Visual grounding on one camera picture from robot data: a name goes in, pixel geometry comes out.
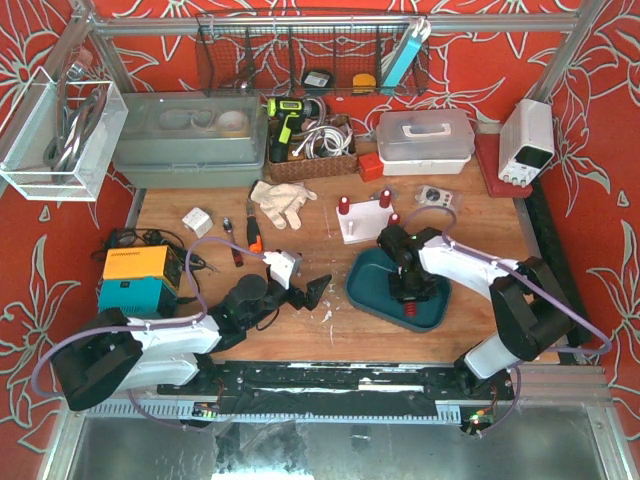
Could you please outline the red spring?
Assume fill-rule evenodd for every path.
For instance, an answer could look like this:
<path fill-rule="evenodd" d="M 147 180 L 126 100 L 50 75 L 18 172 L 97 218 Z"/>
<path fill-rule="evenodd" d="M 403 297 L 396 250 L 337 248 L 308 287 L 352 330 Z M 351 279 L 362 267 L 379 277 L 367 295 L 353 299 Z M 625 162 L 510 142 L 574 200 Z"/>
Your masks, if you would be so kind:
<path fill-rule="evenodd" d="M 417 305 L 415 302 L 406 302 L 404 304 L 404 315 L 406 318 L 414 318 L 417 315 Z"/>
<path fill-rule="evenodd" d="M 397 213 L 392 213 L 388 218 L 387 225 L 392 226 L 392 225 L 398 225 L 399 223 L 400 223 L 400 216 Z"/>
<path fill-rule="evenodd" d="M 350 200 L 346 196 L 342 196 L 338 205 L 338 213 L 340 215 L 347 215 L 350 211 Z"/>
<path fill-rule="evenodd" d="M 388 189 L 385 189 L 381 192 L 380 197 L 379 197 L 379 206 L 383 209 L 386 209 L 390 206 L 391 204 L 391 200 L 392 200 L 392 194 L 391 191 Z"/>

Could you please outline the orange black handled screwdriver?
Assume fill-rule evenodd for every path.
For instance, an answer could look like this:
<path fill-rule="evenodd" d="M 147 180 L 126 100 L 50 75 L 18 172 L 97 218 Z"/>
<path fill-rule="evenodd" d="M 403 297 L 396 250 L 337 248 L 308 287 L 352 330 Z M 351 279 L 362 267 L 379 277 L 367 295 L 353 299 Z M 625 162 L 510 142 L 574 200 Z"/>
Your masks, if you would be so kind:
<path fill-rule="evenodd" d="M 249 250 L 253 253 L 263 252 L 263 240 L 261 231 L 256 219 L 253 202 L 251 199 L 247 199 L 246 202 L 246 216 L 247 216 L 247 242 Z"/>

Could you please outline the bagged white control box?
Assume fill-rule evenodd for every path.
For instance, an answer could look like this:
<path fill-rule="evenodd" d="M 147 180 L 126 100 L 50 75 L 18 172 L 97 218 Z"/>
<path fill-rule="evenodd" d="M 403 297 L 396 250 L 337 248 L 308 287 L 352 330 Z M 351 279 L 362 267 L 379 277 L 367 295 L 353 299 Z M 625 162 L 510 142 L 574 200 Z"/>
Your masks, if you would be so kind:
<path fill-rule="evenodd" d="M 415 195 L 415 201 L 419 206 L 436 206 L 457 212 L 463 195 L 454 190 L 447 190 L 431 185 L 421 185 Z"/>

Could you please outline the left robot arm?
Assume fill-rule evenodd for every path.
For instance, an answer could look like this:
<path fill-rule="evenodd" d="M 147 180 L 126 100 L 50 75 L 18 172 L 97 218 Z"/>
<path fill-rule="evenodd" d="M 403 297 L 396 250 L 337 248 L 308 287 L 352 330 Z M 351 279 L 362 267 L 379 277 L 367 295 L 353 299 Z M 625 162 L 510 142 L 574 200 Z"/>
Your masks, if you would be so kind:
<path fill-rule="evenodd" d="M 205 315 L 150 320 L 109 308 L 60 342 L 51 364 L 72 411 L 91 409 L 123 390 L 183 386 L 203 369 L 201 356 L 233 348 L 282 305 L 315 309 L 331 279 L 316 278 L 302 290 L 245 275 Z"/>

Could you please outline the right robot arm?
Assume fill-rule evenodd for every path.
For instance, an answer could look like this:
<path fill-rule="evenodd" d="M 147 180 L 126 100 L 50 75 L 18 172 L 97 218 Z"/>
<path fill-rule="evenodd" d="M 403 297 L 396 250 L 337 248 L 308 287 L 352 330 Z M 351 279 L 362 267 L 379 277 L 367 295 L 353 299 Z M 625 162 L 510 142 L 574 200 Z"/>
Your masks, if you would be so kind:
<path fill-rule="evenodd" d="M 454 363 L 457 381 L 468 390 L 502 370 L 536 359 L 576 326 L 558 281 L 538 257 L 500 259 L 430 227 L 410 234 L 391 225 L 381 231 L 377 244 L 397 265 L 389 277 L 397 299 L 428 297 L 437 280 L 446 278 L 491 303 L 496 332 Z"/>

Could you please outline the white work glove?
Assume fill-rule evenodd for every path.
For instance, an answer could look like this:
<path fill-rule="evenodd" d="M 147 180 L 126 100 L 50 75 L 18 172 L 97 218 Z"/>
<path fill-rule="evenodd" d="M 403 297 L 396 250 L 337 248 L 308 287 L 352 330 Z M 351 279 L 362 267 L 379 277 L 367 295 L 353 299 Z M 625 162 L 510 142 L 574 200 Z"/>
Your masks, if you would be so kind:
<path fill-rule="evenodd" d="M 315 201 L 317 194 L 301 184 L 271 185 L 258 180 L 253 185 L 249 198 L 258 204 L 261 211 L 279 229 L 289 226 L 299 230 L 302 226 L 299 210 L 308 200 Z"/>

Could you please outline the small white adapter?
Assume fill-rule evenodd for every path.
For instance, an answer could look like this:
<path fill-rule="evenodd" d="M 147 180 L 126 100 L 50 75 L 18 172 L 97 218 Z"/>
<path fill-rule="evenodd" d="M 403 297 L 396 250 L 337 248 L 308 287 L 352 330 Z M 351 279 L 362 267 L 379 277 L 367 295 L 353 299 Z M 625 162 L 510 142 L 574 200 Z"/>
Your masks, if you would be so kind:
<path fill-rule="evenodd" d="M 182 218 L 182 223 L 198 239 L 204 237 L 213 228 L 211 216 L 199 207 L 192 208 Z"/>

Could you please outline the white plastic toolbox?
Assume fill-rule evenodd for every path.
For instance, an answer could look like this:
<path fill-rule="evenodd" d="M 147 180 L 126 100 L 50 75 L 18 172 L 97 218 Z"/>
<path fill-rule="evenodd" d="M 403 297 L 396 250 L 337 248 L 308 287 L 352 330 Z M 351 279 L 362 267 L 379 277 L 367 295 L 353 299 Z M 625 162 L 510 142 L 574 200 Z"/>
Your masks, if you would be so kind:
<path fill-rule="evenodd" d="M 385 176 L 458 174 L 475 152 L 475 134 L 461 109 L 384 113 L 376 140 Z"/>

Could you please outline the orange teal device box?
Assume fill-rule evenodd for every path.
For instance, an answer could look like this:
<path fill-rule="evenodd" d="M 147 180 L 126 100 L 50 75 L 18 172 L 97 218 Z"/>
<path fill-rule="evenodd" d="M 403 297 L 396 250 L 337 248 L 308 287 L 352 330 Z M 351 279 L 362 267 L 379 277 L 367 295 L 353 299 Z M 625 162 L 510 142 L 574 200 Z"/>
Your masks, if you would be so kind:
<path fill-rule="evenodd" d="M 181 276 L 181 263 L 168 245 L 110 249 L 98 311 L 119 308 L 138 318 L 173 317 Z"/>

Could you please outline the white power supply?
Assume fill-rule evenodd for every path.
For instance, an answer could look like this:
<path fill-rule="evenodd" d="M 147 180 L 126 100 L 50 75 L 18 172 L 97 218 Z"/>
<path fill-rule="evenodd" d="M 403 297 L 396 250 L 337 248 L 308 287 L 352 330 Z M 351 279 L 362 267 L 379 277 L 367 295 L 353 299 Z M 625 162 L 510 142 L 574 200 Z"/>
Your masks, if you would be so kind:
<path fill-rule="evenodd" d="M 551 106 L 522 99 L 499 133 L 498 178 L 528 186 L 554 156 Z"/>

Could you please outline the blue white tool case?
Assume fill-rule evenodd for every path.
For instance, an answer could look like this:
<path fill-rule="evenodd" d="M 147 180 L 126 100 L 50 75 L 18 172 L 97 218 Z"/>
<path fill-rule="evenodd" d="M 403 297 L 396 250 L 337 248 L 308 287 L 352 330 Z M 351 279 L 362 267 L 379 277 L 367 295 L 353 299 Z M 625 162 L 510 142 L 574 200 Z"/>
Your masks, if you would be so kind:
<path fill-rule="evenodd" d="M 383 94 L 394 93 L 431 31 L 431 22 L 426 17 L 409 22 L 399 43 L 381 60 L 380 87 Z"/>

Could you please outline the clear acrylic box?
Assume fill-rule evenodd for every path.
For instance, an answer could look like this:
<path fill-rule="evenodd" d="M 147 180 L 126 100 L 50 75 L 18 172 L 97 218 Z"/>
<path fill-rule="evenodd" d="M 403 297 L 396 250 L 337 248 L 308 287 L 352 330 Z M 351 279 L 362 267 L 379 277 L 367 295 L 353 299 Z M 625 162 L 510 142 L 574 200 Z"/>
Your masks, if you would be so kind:
<path fill-rule="evenodd" d="M 68 81 L 38 68 L 1 127 L 1 178 L 25 199 L 95 202 L 128 108 L 110 80 Z"/>

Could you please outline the white four-peg base plate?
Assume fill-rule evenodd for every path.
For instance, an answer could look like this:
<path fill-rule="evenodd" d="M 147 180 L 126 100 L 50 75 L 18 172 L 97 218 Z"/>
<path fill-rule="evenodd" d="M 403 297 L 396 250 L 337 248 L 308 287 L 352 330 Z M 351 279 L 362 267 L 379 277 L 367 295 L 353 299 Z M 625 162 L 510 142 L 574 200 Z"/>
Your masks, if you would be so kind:
<path fill-rule="evenodd" d="M 350 201 L 350 211 L 347 215 L 340 215 L 337 206 L 336 215 L 343 243 L 349 245 L 376 240 L 381 231 L 388 226 L 388 218 L 392 213 L 396 213 L 392 200 L 390 206 L 383 209 L 379 206 L 379 198 L 358 203 Z"/>

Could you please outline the red handled small ratchet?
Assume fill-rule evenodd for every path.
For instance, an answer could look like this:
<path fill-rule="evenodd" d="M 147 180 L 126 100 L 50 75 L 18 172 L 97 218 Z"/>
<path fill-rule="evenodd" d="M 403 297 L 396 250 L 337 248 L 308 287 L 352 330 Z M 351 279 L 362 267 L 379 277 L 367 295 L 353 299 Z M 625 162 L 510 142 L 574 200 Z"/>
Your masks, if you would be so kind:
<path fill-rule="evenodd" d="M 233 257 L 234 265 L 237 268 L 242 267 L 244 265 L 244 261 L 242 253 L 237 248 L 235 248 L 236 240 L 234 237 L 233 224 L 231 220 L 228 217 L 224 217 L 222 220 L 222 226 L 225 233 L 227 234 L 229 242 L 233 245 L 233 247 L 231 248 L 231 254 Z"/>

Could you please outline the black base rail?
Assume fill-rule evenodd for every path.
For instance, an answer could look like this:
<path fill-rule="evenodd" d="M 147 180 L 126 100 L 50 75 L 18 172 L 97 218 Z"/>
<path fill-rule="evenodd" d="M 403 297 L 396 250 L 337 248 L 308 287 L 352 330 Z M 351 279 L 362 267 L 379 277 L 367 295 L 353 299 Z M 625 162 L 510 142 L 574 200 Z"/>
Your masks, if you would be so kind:
<path fill-rule="evenodd" d="M 493 406 L 514 398 L 508 373 L 468 388 L 448 364 L 250 362 L 205 365 L 184 386 L 160 395 L 212 400 L 224 414 L 434 416 L 439 402 Z"/>

